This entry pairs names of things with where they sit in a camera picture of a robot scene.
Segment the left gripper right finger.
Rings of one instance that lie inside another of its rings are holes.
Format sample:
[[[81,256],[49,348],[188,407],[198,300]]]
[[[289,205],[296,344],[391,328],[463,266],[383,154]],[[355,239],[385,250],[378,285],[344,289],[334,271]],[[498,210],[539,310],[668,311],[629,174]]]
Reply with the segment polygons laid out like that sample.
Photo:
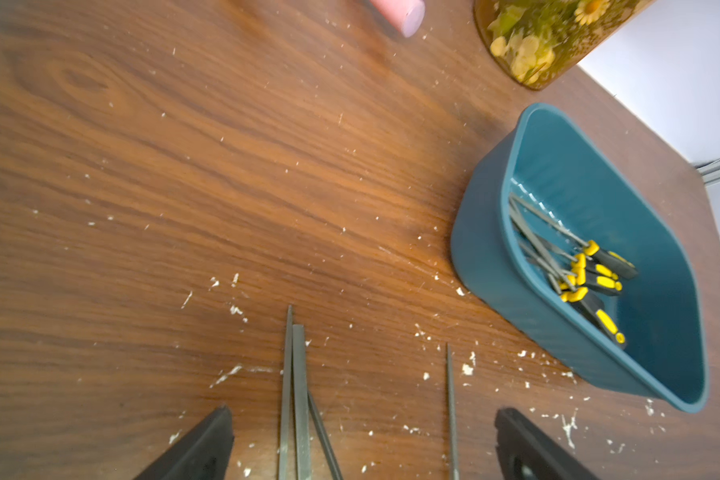
[[[597,477],[515,408],[496,413],[496,452],[504,479],[588,479]]]

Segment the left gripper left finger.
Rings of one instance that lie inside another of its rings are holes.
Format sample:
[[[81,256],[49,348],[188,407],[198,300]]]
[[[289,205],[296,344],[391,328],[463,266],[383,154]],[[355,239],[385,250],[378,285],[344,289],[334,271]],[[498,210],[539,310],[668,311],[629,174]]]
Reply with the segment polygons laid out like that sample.
[[[232,412],[220,406],[135,479],[224,479],[234,439]]]

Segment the file tool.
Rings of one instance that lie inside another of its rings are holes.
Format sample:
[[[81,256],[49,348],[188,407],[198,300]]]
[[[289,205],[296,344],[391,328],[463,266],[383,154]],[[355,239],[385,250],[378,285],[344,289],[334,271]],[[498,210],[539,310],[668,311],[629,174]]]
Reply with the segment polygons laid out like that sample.
[[[564,227],[559,221],[550,217],[545,212],[542,212],[536,208],[533,204],[527,202],[515,193],[510,193],[509,197],[514,202],[522,205],[528,211],[536,215],[538,218],[549,224],[553,229],[562,233],[563,235],[573,239],[578,245],[582,253],[589,259],[596,261],[597,263],[608,268],[615,275],[623,277],[626,280],[635,278],[638,275],[638,270],[634,264],[624,259],[620,255],[613,251],[602,248],[594,240],[585,241],[579,236],[574,234],[572,231]]]
[[[556,244],[546,240],[543,237],[539,237],[538,240],[541,242],[541,244],[550,252],[557,254],[559,256],[564,257],[565,259],[570,261],[571,270],[576,272],[579,270],[584,270],[587,272],[590,272],[595,275],[608,277],[612,280],[618,280],[619,277],[616,273],[611,271],[606,266],[599,264],[595,262],[590,257],[587,257],[583,253],[577,253],[577,254],[571,254],[567,251],[563,250],[562,248],[558,247]]]
[[[297,478],[312,478],[309,402],[306,366],[306,340],[303,325],[293,326],[293,382],[294,382],[294,414],[296,435]]]
[[[449,458],[450,458],[449,478],[451,480],[459,480],[460,472],[459,472],[456,401],[455,401],[454,375],[453,375],[453,364],[452,364],[452,350],[451,350],[451,346],[449,343],[446,344],[446,375],[447,375],[447,410],[448,410]]]
[[[570,281],[568,276],[558,268],[554,268],[547,260],[545,260],[532,246],[527,245],[525,242],[519,240],[518,246],[522,250],[527,261],[540,267],[544,270],[553,280],[562,282],[567,286],[569,290],[575,290],[576,286]]]
[[[527,243],[528,245],[532,245],[535,248],[535,246],[530,242],[528,237],[525,234],[523,234],[516,226],[514,226],[513,229],[514,229],[514,233],[518,237],[518,241],[521,240],[521,241]],[[557,262],[560,263],[563,267],[567,267],[569,270],[571,270],[571,265],[570,265],[569,260],[567,260],[563,257],[558,257]],[[595,275],[595,274],[592,274],[592,273],[584,271],[584,270],[579,270],[576,272],[573,271],[573,273],[576,275],[576,286],[578,288],[586,287],[586,288],[589,288],[591,291],[598,292],[598,293],[601,293],[601,294],[607,295],[607,296],[620,295],[623,290],[623,285],[619,279],[612,280],[608,277]]]
[[[322,417],[320,415],[318,406],[314,400],[314,397],[310,391],[307,392],[308,394],[308,405],[309,405],[309,411],[312,416],[312,420],[314,422],[316,432],[318,439],[320,441],[323,453],[326,458],[326,462],[331,474],[331,478],[333,480],[343,480],[343,475],[341,472],[340,465],[338,463],[337,457],[335,455],[335,452],[332,448],[328,433],[326,431],[326,428],[324,426]]]
[[[282,373],[282,394],[281,394],[281,412],[280,412],[280,434],[279,434],[279,453],[278,453],[278,480],[287,479],[288,470],[288,450],[289,450],[289,432],[290,432],[290,407],[291,407],[291,388],[292,388],[292,332],[293,332],[293,312],[292,306],[289,305],[286,314],[285,341],[284,341],[284,357],[283,357],[283,373]]]
[[[513,205],[509,206],[509,215],[513,226],[516,226],[523,234],[525,234],[535,248],[549,262],[551,262],[550,256],[545,251],[544,247],[537,243],[537,235],[527,225],[522,214]],[[589,288],[579,287],[576,291],[564,292],[563,295],[558,296],[564,303],[569,304],[589,323],[596,326],[609,338],[612,343],[616,344],[622,350],[626,348],[627,341],[624,333],[606,312],[602,300],[596,293],[591,291]]]
[[[568,276],[568,278],[570,279],[570,281],[576,286],[576,275],[573,273],[573,271],[572,271],[572,270],[569,270],[567,267],[563,267],[560,263],[557,262],[557,258],[558,258],[558,257],[562,257],[562,256],[559,256],[559,255],[557,255],[557,254],[554,254],[554,253],[550,252],[550,251],[547,250],[545,247],[544,247],[544,249],[545,249],[545,251],[546,251],[547,253],[550,254],[551,262],[549,262],[545,257],[543,257],[536,249],[535,249],[535,250],[536,250],[545,260],[547,260],[554,268],[558,268],[559,270],[563,271],[563,272]],[[576,290],[578,289],[578,287],[576,286],[576,289],[575,289],[575,290],[569,290],[569,289],[567,288],[567,286],[564,285],[562,282],[558,282],[558,281],[553,280],[544,270],[542,270],[542,271],[545,273],[545,275],[546,275],[546,277],[547,277],[547,279],[548,279],[551,287],[553,288],[553,290],[554,290],[558,295],[563,295],[564,292],[576,291]]]

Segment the teal plastic storage box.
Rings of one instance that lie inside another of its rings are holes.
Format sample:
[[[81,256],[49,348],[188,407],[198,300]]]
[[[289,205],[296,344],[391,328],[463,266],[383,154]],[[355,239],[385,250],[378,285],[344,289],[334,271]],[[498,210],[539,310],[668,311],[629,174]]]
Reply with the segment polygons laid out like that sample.
[[[604,302],[625,335],[618,346],[530,264],[510,217],[510,197],[532,209],[536,234],[555,225],[635,265],[636,278]],[[451,234],[462,283],[589,383],[657,398],[696,413],[709,396],[700,295],[669,226],[561,110],[526,108],[476,166]]]

